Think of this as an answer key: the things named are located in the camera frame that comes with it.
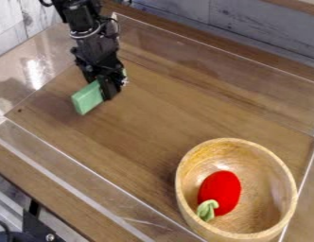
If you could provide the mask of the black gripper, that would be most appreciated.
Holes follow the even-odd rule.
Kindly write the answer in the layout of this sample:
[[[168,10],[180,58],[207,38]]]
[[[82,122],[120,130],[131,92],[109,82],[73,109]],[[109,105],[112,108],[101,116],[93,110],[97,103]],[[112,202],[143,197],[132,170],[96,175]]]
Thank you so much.
[[[77,24],[70,37],[77,46],[72,49],[76,63],[88,82],[99,79],[105,100],[112,100],[128,84],[128,74],[119,59],[120,24]]]

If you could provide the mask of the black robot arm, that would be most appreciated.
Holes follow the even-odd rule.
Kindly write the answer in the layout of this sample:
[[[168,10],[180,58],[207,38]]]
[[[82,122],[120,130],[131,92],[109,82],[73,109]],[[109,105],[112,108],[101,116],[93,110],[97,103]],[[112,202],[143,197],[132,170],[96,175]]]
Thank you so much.
[[[101,14],[100,0],[38,0],[54,7],[77,42],[70,52],[89,83],[97,81],[103,97],[111,100],[127,83],[125,67],[119,58],[121,27],[119,20]]]

